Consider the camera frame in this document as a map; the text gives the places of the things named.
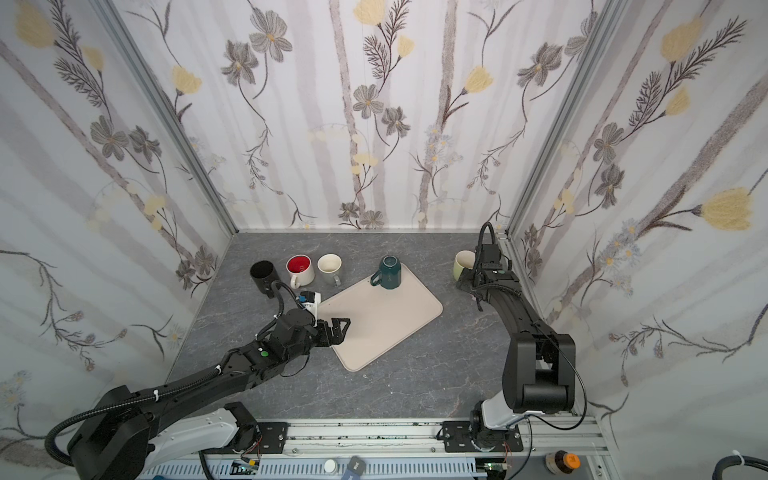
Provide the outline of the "light green mug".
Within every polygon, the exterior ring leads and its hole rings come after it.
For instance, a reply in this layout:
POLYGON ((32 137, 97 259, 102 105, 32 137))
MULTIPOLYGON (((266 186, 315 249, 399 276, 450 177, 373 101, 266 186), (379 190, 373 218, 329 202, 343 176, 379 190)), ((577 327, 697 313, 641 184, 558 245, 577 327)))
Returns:
POLYGON ((464 270, 472 270, 475 264, 475 253, 470 250, 461 250, 454 257, 452 275, 458 281, 464 270))

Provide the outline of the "grey mug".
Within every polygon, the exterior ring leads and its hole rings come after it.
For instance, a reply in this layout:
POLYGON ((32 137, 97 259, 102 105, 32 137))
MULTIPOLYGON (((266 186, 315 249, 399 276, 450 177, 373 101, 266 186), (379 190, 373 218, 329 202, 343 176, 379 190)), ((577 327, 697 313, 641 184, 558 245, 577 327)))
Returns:
POLYGON ((342 285, 341 270, 343 262, 337 254, 325 254, 321 256, 317 262, 317 269, 321 274, 321 277, 334 287, 340 287, 342 285))

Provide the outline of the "white mug red inside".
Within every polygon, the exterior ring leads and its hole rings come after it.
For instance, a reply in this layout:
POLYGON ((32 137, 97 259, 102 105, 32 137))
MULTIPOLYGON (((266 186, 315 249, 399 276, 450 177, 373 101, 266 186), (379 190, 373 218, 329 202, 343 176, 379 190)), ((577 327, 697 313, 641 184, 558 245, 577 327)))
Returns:
POLYGON ((304 254, 294 255, 286 262, 289 284, 292 289, 311 285, 315 280, 312 260, 304 254))

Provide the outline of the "dark green mug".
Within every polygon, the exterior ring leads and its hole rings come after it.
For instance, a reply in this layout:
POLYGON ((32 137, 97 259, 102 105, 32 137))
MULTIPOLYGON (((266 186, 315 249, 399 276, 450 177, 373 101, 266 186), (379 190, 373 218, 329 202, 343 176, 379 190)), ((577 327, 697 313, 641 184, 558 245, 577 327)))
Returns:
POLYGON ((401 272, 400 260, 394 255, 386 255, 381 259, 376 272, 370 277, 370 285, 394 290, 401 285, 401 272))

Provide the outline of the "black mug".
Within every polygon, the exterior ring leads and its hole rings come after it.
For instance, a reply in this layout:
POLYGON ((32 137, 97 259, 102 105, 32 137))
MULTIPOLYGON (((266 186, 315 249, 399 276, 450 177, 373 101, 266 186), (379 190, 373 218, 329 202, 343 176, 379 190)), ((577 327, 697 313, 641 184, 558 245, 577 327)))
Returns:
POLYGON ((272 283, 279 281, 280 277, 274 264, 268 260, 260 260, 252 264, 249 274, 258 290, 272 299, 275 297, 272 283))

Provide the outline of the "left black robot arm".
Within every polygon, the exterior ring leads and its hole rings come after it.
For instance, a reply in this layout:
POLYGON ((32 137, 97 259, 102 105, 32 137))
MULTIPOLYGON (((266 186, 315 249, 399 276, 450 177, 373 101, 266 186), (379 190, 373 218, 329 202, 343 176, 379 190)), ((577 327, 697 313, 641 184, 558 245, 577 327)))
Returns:
POLYGON ((214 366, 179 381, 130 391, 116 387, 97 406, 54 426, 46 452, 82 479, 135 479, 146 469, 196 451, 253 449, 263 436, 239 402, 211 414, 198 410, 282 375, 315 347, 344 341, 350 321, 318 319, 293 295, 250 343, 227 351, 214 366))

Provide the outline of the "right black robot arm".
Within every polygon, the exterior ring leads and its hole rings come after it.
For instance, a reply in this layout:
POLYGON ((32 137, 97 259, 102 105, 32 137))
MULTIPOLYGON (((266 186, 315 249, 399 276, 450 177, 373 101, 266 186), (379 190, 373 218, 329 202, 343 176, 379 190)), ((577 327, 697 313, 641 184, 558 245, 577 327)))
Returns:
POLYGON ((501 390, 478 403, 470 416, 472 443, 489 450, 521 421, 536 418, 552 426, 543 416, 571 410, 577 391, 586 387, 576 370, 574 340, 556 333, 525 297, 490 222, 481 226, 474 254, 456 287, 478 307, 491 306, 509 334, 501 390))

